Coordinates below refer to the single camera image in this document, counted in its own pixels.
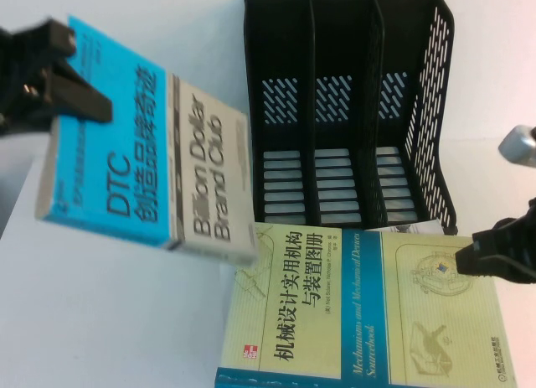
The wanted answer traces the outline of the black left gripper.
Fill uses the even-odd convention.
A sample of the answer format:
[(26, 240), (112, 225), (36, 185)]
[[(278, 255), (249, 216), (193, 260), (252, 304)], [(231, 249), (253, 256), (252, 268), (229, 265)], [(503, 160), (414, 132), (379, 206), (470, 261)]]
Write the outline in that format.
[(48, 19), (1, 30), (1, 132), (46, 130), (57, 115), (112, 121), (112, 102), (68, 65), (75, 31)]

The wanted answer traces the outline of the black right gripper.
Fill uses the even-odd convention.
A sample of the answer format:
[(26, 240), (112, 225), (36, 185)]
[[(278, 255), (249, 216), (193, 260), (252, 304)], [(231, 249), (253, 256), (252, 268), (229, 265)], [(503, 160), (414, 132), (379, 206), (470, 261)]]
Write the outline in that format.
[(499, 220), (493, 229), (472, 235), (473, 243), (455, 254), (456, 269), (468, 276), (494, 276), (491, 256), (498, 256), (498, 277), (518, 284), (535, 283), (535, 198), (525, 215)]

